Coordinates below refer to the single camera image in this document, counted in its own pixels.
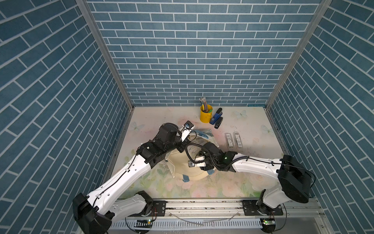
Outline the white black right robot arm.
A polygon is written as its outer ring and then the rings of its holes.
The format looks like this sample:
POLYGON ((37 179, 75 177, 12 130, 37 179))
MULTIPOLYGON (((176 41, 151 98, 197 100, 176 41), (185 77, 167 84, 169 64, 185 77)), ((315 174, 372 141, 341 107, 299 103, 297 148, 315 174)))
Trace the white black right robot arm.
POLYGON ((186 144, 185 152, 192 165, 204 171, 216 169, 274 179, 276 184, 262 190, 256 202, 257 211, 262 215, 271 215, 279 205, 290 200, 308 203, 310 189, 316 179, 312 172, 289 155, 284 155, 281 159, 261 159, 234 151, 223 152, 210 142, 204 145, 190 142, 186 144))

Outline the clear compass set case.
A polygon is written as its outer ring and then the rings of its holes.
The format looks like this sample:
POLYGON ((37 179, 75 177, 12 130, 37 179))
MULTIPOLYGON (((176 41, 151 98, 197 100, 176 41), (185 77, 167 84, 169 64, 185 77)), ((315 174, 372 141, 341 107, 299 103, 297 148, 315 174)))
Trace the clear compass set case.
POLYGON ((230 133, 225 133, 225 137, 226 137, 226 140, 227 140, 228 148, 233 148, 234 143, 233 143, 233 139, 232 139, 231 134, 230 133))

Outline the cream canvas tote bag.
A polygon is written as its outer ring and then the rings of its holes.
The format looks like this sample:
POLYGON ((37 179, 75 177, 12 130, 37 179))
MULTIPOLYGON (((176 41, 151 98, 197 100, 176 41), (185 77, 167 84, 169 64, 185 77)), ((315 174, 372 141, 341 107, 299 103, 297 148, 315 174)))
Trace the cream canvas tote bag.
MULTIPOLYGON (((218 146, 210 129, 195 130, 190 133, 187 139, 199 145, 213 143, 218 146)), ((207 158, 207 155, 203 153, 201 148, 192 145, 188 147, 188 152, 189 157, 185 151, 181 153, 177 149, 166 155, 165 160, 173 177, 189 182, 201 180, 215 172, 214 166, 209 166, 208 162, 202 162, 204 158, 207 158)))

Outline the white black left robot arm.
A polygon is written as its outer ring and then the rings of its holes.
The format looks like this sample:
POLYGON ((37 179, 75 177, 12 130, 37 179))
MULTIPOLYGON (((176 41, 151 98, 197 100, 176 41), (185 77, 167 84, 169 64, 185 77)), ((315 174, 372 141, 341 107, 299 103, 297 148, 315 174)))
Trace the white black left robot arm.
POLYGON ((157 135, 138 147, 129 162, 104 184, 88 195, 79 193, 73 199, 74 220, 85 234, 105 234, 112 223, 131 215, 149 215, 153 199, 140 191, 133 197, 118 198, 141 176, 163 161, 166 154, 184 150, 194 125, 187 121, 179 128, 173 123, 160 126, 157 135))

